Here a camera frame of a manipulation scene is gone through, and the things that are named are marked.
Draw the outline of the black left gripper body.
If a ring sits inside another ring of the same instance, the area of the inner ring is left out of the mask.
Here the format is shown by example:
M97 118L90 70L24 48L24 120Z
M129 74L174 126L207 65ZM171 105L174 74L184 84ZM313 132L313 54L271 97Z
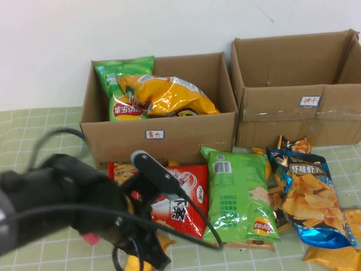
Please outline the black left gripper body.
M138 254L138 238L141 235L156 234L157 237L157 230L147 225L152 222L149 203L122 195L100 207L113 213L98 212L93 215L93 234L127 254Z

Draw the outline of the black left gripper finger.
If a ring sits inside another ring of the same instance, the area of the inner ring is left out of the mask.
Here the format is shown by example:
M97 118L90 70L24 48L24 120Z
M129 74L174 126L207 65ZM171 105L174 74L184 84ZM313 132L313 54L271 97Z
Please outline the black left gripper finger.
M168 264L171 263L170 257L167 256L166 250L169 248L170 243L159 245L153 252L153 267L157 270L164 270Z
M149 263L153 267L158 266L158 240L156 234L141 235L138 238L138 256L141 266Z

